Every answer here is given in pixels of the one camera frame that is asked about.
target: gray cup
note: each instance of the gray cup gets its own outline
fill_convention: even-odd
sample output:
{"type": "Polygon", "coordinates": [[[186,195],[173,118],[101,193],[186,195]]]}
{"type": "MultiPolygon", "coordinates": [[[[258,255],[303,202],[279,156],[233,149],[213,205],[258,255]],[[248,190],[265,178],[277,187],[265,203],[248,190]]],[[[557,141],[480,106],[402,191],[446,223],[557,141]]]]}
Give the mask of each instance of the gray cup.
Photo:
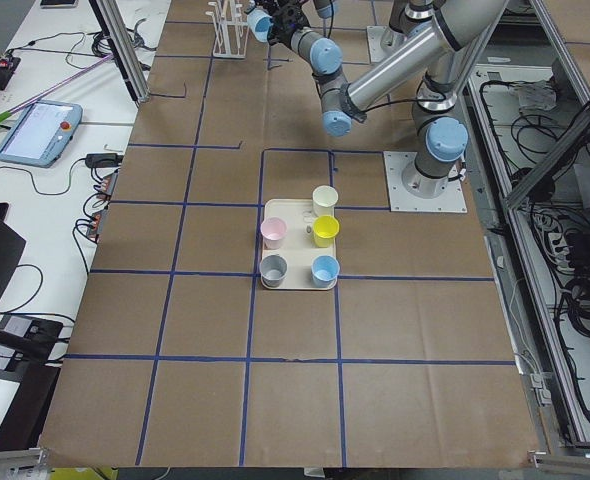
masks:
{"type": "Polygon", "coordinates": [[[267,288],[279,287],[284,281],[287,269],[286,260],[279,255],[269,255],[259,263],[262,283],[267,288]]]}

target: blue tape grid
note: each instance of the blue tape grid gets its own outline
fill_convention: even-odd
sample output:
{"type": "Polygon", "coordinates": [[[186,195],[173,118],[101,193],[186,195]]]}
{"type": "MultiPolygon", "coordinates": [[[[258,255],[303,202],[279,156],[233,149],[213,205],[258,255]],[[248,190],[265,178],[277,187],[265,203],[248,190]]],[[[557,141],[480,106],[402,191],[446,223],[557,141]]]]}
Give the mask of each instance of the blue tape grid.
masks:
{"type": "MultiPolygon", "coordinates": [[[[373,19],[375,25],[377,25],[377,15],[375,11],[374,0],[370,0],[371,8],[373,12],[373,19]]],[[[166,23],[186,23],[186,24],[209,24],[209,22],[187,22],[187,21],[166,21],[166,23]]],[[[337,30],[363,30],[357,28],[341,28],[334,27],[337,30]]],[[[83,360],[148,360],[153,362],[153,368],[151,371],[151,378],[148,389],[148,396],[146,401],[146,408],[144,413],[144,419],[142,422],[142,428],[140,432],[140,440],[137,450],[137,457],[135,464],[140,465],[142,456],[144,453],[144,446],[146,441],[146,433],[148,429],[148,421],[150,416],[151,405],[153,401],[153,394],[155,391],[155,382],[157,376],[157,368],[160,361],[167,362],[235,362],[245,364],[244,373],[244,393],[243,393],[243,406],[242,406],[242,425],[241,425],[241,436],[240,436],[240,453],[239,453],[239,466],[244,465],[245,454],[246,454],[246,431],[247,431],[247,420],[248,420],[248,396],[250,387],[250,375],[251,366],[254,363],[312,363],[312,364],[335,364],[337,365],[338,375],[338,402],[339,402],[339,436],[341,446],[341,461],[342,466],[347,466],[347,448],[346,448],[346,422],[345,422],[345,407],[344,407],[344,385],[343,385],[343,366],[347,364],[371,364],[371,365],[496,365],[496,366],[513,366],[514,361],[502,361],[502,360],[419,360],[419,359],[362,359],[362,358],[343,358],[342,356],[342,340],[341,340],[341,316],[340,316],[340,283],[334,287],[334,304],[335,304],[335,329],[336,329],[336,342],[337,342],[337,356],[336,358],[319,358],[319,359],[286,359],[286,358],[267,358],[267,357],[253,357],[252,351],[252,337],[253,337],[253,320],[255,313],[255,296],[256,296],[256,285],[257,282],[252,282],[250,292],[250,308],[248,315],[248,332],[247,332],[247,344],[246,344],[246,355],[244,357],[208,357],[208,356],[174,356],[174,355],[162,355],[161,346],[162,339],[164,336],[164,329],[166,324],[166,317],[168,313],[168,306],[170,303],[171,292],[173,288],[173,281],[175,276],[178,275],[202,275],[202,276],[224,276],[224,277],[251,277],[258,278],[258,260],[261,251],[261,240],[259,234],[255,238],[255,252],[253,261],[253,273],[248,272],[198,272],[198,271],[180,271],[177,270],[177,260],[179,256],[179,248],[181,245],[182,232],[184,230],[184,223],[186,221],[186,210],[189,206],[204,206],[204,207],[245,207],[245,208],[256,208],[256,231],[259,231],[259,225],[261,222],[262,209],[264,204],[262,203],[263,196],[263,184],[264,184],[264,166],[265,156],[268,152],[311,152],[311,153],[326,153],[328,155],[328,169],[329,169],[329,184],[334,185],[334,171],[335,171],[335,154],[346,153],[346,154],[381,154],[380,151],[372,150],[324,150],[324,149],[296,149],[296,148],[269,148],[262,152],[260,173],[259,173],[259,191],[257,197],[257,203],[246,203],[246,204],[231,204],[231,203],[209,203],[209,202],[189,202],[188,197],[190,193],[191,180],[193,167],[195,164],[195,158],[199,149],[221,149],[221,150],[239,150],[241,149],[242,142],[238,145],[199,145],[199,137],[201,133],[202,120],[204,111],[206,108],[206,98],[210,85],[213,62],[218,60],[211,56],[200,56],[200,55],[160,55],[160,57],[166,58],[202,58],[209,59],[209,67],[204,84],[202,104],[200,108],[200,115],[197,125],[197,131],[195,134],[195,142],[190,145],[183,144],[141,144],[131,143],[129,147],[150,147],[150,148],[177,148],[177,149],[190,149],[190,169],[188,179],[186,182],[186,190],[184,192],[184,199],[182,202],[159,202],[159,201],[141,201],[141,200],[114,200],[112,203],[122,204],[147,204],[147,205],[178,205],[182,207],[182,214],[180,216],[180,223],[178,225],[177,237],[175,241],[175,250],[173,253],[173,261],[170,270],[128,270],[128,269],[92,269],[92,273],[96,274],[133,274],[133,275],[168,275],[169,282],[167,286],[166,297],[164,301],[164,308],[162,312],[162,318],[160,322],[160,328],[158,331],[158,339],[155,348],[154,355],[110,355],[110,354],[67,354],[66,358],[71,359],[83,359],[83,360]]],[[[268,65],[271,65],[271,61],[283,61],[283,59],[271,59],[270,49],[268,50],[268,58],[265,59],[268,65]]],[[[365,206],[342,206],[337,207],[338,209],[344,210],[372,210],[372,211],[387,211],[387,207],[365,207],[365,206]]],[[[369,275],[340,275],[340,280],[371,280],[371,281],[461,281],[461,282],[493,282],[493,278],[488,277],[415,277],[415,276],[369,276],[369,275]]]]}

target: yellow cup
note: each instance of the yellow cup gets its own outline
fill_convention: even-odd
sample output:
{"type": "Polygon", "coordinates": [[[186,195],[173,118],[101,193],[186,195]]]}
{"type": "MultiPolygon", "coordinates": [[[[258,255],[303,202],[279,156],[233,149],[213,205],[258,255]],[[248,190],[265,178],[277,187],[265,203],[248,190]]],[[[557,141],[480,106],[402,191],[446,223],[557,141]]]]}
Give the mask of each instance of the yellow cup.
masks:
{"type": "Polygon", "coordinates": [[[330,247],[338,233],[339,222],[331,215],[317,217],[313,223],[313,240],[318,247],[330,247]]]}

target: pink cup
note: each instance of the pink cup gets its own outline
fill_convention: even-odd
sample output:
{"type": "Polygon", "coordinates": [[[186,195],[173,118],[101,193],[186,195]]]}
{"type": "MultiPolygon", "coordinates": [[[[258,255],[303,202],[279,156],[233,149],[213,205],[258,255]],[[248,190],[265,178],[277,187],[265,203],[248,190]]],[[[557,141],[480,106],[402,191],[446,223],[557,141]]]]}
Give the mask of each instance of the pink cup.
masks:
{"type": "Polygon", "coordinates": [[[281,218],[269,217],[265,218],[259,231],[264,239],[264,245],[269,250],[276,250],[280,248],[286,238],[286,223],[281,218]]]}

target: metal mounting plate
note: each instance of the metal mounting plate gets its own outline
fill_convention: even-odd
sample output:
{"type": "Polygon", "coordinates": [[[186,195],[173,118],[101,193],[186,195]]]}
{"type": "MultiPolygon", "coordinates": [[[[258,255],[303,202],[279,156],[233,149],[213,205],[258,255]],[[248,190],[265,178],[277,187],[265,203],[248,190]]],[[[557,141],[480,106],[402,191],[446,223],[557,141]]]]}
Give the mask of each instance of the metal mounting plate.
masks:
{"type": "Polygon", "coordinates": [[[386,53],[380,46],[382,35],[386,27],[366,27],[366,37],[368,38],[368,53],[371,56],[371,63],[379,63],[386,57],[386,53]]]}
{"type": "MultiPolygon", "coordinates": [[[[437,198],[419,198],[402,184],[402,171],[415,159],[416,152],[384,152],[386,185],[391,212],[466,213],[466,201],[460,182],[448,182],[446,190],[437,198]]],[[[457,175],[455,167],[450,176],[457,175]]]]}

